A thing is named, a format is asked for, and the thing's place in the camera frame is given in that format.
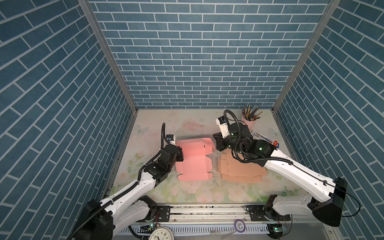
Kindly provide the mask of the pink paper box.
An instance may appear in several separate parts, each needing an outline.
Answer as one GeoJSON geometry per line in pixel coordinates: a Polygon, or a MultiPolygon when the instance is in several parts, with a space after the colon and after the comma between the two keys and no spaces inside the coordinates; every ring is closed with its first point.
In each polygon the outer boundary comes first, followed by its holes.
{"type": "Polygon", "coordinates": [[[178,179],[182,182],[207,181],[213,177],[212,160],[208,155],[214,151],[214,143],[210,138],[199,138],[177,141],[182,148],[184,160],[176,162],[178,179]]]}

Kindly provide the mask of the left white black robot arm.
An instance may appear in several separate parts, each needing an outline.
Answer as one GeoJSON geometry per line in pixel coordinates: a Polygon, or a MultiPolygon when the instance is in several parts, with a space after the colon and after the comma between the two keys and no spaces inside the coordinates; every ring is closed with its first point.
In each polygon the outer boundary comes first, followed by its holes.
{"type": "Polygon", "coordinates": [[[147,192],[164,181],[176,162],[184,160],[181,147],[168,144],[138,173],[138,179],[101,200],[90,200],[80,212],[69,240],[111,240],[122,229],[152,219],[157,204],[147,192]]]}

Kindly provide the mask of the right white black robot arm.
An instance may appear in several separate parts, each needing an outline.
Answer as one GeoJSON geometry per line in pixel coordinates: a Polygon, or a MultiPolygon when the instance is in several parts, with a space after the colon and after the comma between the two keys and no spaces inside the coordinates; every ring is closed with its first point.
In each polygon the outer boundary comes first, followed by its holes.
{"type": "Polygon", "coordinates": [[[268,219],[286,215],[313,215],[331,227],[339,227],[344,218],[343,207],[348,196],[348,182],[318,174],[285,155],[276,146],[254,139],[243,124],[226,123],[213,135],[217,150],[231,150],[232,157],[242,164],[257,164],[287,178],[307,192],[301,197],[271,195],[264,206],[268,219]]]}

